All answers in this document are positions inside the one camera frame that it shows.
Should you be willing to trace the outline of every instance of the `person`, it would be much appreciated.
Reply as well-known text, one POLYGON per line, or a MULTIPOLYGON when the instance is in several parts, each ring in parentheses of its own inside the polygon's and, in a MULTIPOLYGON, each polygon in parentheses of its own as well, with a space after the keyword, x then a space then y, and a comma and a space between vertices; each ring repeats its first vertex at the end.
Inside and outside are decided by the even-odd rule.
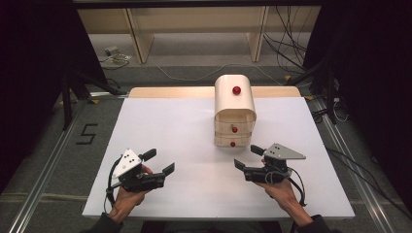
MULTIPOLYGON (((143 172, 148 174, 152 173, 152 170, 144 165, 142 169, 143 172)), ((287 179, 284 179, 280 183, 274 184, 256 184, 263 187, 265 192, 279 204, 280 208, 288 213, 296 225, 297 232, 339 232, 331 231, 322 216, 309 216, 306 213, 294 195, 291 182, 287 179)), ((108 214, 102 213, 100 219, 90 229, 84 230, 82 233, 119 233, 124 219, 130 214, 135 206, 138 206, 143 202, 147 193, 148 191, 141 191, 137 193, 127 192, 124 188, 120 187, 113 209, 108 214)))

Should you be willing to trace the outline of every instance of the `desk leg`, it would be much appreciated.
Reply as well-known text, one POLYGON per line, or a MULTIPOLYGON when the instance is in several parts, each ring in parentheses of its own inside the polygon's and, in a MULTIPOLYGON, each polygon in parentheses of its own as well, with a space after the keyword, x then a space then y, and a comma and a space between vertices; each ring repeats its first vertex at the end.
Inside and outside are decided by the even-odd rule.
POLYGON ((248 38, 249 48, 251 50, 252 61, 257 62, 260 56, 261 42, 264 34, 264 27, 266 19, 269 13, 269 7, 262 7, 260 12, 259 26, 257 31, 248 32, 246 34, 248 38))
POLYGON ((124 9, 124 15, 126 16, 126 22, 130 31, 130 36, 133 42, 133 48, 136 52, 136 57, 139 60, 140 64, 145 64, 148 60, 149 52, 151 50, 155 35, 142 33, 139 30, 138 24, 133 19, 131 9, 124 9))

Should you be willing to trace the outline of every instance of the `black cloth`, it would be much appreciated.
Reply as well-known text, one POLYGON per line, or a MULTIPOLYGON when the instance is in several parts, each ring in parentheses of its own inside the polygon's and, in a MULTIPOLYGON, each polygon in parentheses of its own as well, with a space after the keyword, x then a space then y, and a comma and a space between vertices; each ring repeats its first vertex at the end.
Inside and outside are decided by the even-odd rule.
MULTIPOLYGON (((338 231, 331 231, 327 227, 326 222, 322 216, 312 216, 313 222, 302 226, 297 227, 297 232, 299 233, 331 233, 338 231)), ((111 218, 106 214, 102 213, 100 219, 88 230, 84 230, 81 233, 119 233, 122 229, 122 224, 115 224, 111 218)))

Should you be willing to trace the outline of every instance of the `mini drawer cabinet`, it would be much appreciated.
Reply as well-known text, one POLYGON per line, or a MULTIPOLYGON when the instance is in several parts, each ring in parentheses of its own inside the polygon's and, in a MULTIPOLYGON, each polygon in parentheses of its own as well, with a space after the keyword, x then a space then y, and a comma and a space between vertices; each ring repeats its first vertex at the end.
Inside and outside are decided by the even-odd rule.
POLYGON ((224 75, 215 82, 215 146, 246 147, 257 115, 249 79, 224 75))

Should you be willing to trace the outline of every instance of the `floor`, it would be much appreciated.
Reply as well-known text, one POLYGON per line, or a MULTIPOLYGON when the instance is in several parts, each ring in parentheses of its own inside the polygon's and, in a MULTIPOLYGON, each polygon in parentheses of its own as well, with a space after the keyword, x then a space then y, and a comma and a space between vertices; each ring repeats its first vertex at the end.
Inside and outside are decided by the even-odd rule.
MULTIPOLYGON (((269 34, 277 40, 282 35, 269 34)), ((297 36, 305 47, 310 34, 302 33, 295 38, 297 36)), ((297 76, 296 71, 299 71, 279 57, 267 43, 262 45, 259 62, 252 62, 244 34, 159 34, 155 36, 147 64, 137 63, 128 35, 90 35, 90 40, 101 61, 107 58, 104 49, 110 46, 117 46, 120 53, 129 56, 126 66, 105 70, 109 84, 118 84, 124 91, 133 86, 210 85, 219 74, 231 72, 248 74, 252 84, 279 85, 285 83, 287 76, 297 76)), ((292 61, 299 62, 292 48, 282 46, 280 51, 292 61)), ((118 66, 102 62, 106 69, 118 66)), ((310 95, 309 83, 310 80, 298 85, 302 95, 310 95)), ((94 86, 89 89, 101 91, 94 86)), ((99 99, 97 103, 77 101, 75 96, 72 99, 75 124, 70 126, 70 130, 61 130, 63 108, 60 99, 56 100, 37 147, 21 163, 2 193, 0 232, 9 232, 10 229, 14 229, 12 232, 79 232, 94 223, 93 219, 82 216, 82 209, 116 124, 122 99, 96 98, 99 99), (96 135, 88 145, 82 144, 89 140, 89 137, 82 136, 86 129, 87 133, 96 135)), ((325 107, 322 97, 307 103, 311 111, 325 107)), ((342 118, 346 115, 340 111, 337 114, 342 118)), ((379 164, 371 157, 356 124, 350 118, 338 120, 335 125, 326 116, 321 120, 317 126, 326 147, 345 152, 367 168, 390 200, 404 210, 379 164)), ((330 155, 356 217, 331 219, 327 222, 329 226, 342 232, 411 232, 412 221, 343 165, 341 158, 340 155, 330 155)), ((371 181, 363 169, 350 164, 371 181)), ((122 232, 140 232, 141 225, 139 220, 127 220, 122 232)), ((291 222, 282 220, 281 226, 284 232, 288 232, 291 222)))

